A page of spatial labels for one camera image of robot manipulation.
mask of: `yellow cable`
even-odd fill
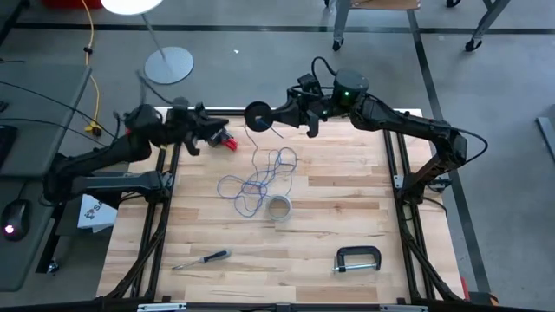
[[[88,9],[87,3],[85,2],[85,0],[81,0],[81,2],[83,3],[85,10],[87,11],[88,22],[90,23],[90,39],[88,41],[87,48],[91,49],[95,41],[95,25],[93,24],[93,17],[90,15],[90,10]],[[88,52],[85,52],[85,65],[88,66],[89,65],[88,62],[89,62],[89,55],[88,55]],[[92,127],[96,127],[96,121],[98,120],[98,112],[101,106],[101,92],[92,74],[90,76],[90,80],[93,82],[93,85],[95,86],[95,90],[96,90],[96,107],[95,107],[95,115],[93,116],[93,121],[91,121],[91,124],[85,128],[85,131],[87,132],[91,132]]]

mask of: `roll of tape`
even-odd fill
[[[284,216],[276,216],[274,214],[271,213],[271,204],[277,202],[277,201],[282,201],[285,202],[287,204],[287,212],[285,213]],[[268,211],[268,214],[270,215],[270,219],[274,220],[274,221],[285,221],[286,219],[289,218],[289,216],[291,215],[291,210],[293,209],[293,204],[291,202],[291,200],[288,197],[285,197],[283,195],[274,195],[272,197],[270,197],[270,199],[268,200],[268,204],[266,204],[266,210]]]

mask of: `concrete floor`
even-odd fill
[[[485,13],[481,1],[448,10],[443,1],[423,0],[416,12],[421,27],[473,28]],[[405,12],[352,11],[349,26],[408,27]],[[494,28],[555,28],[555,3],[509,4]],[[187,25],[331,25],[334,12],[318,0],[166,0],[151,14],[153,23]],[[96,23],[140,23],[105,11]],[[87,23],[84,12],[47,11],[33,5],[25,22]],[[5,59],[83,62],[89,33],[81,30],[14,29],[0,47]],[[415,44],[410,34],[348,33],[342,49],[331,50],[331,33],[160,32],[164,45],[189,49],[195,68],[184,81],[160,91],[208,107],[244,107],[254,100],[273,106],[285,89],[310,70],[321,55],[335,68],[355,68],[370,80],[370,92],[392,107],[419,108],[433,117]],[[101,88],[101,122],[114,130],[112,111],[126,112],[139,100],[134,71],[154,51],[144,31],[97,31],[92,67]],[[555,36],[486,36],[472,54],[462,52],[469,36],[422,35],[444,118],[488,139],[490,150],[460,170],[474,228],[493,293],[503,305],[553,310],[555,293],[555,164],[534,122],[555,102]],[[325,73],[319,72],[326,81]],[[92,113],[95,94],[87,87],[80,109]],[[154,98],[152,104],[160,104]],[[81,129],[84,121],[73,120]],[[480,143],[470,141],[470,153]],[[65,153],[90,148],[71,133]],[[446,192],[449,225],[460,272],[475,288],[453,195]],[[30,274],[23,289],[0,294],[0,306],[87,300],[95,295],[108,240],[74,237],[62,244],[63,267],[56,277]],[[70,276],[79,272],[83,278]]]

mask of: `white lamp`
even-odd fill
[[[179,47],[162,48],[146,13],[156,8],[163,0],[102,0],[106,10],[118,15],[141,15],[158,51],[152,53],[145,63],[145,75],[159,84],[172,84],[183,80],[193,70],[193,56]]]

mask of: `screwdriver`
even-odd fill
[[[210,256],[201,257],[197,261],[194,261],[194,262],[191,262],[191,263],[181,264],[181,265],[178,265],[178,266],[174,266],[172,268],[172,270],[183,270],[184,268],[189,267],[193,264],[207,263],[207,262],[210,262],[210,261],[225,259],[225,258],[229,257],[231,254],[232,254],[232,252],[229,251],[229,250],[218,251],[216,253],[211,254]]]

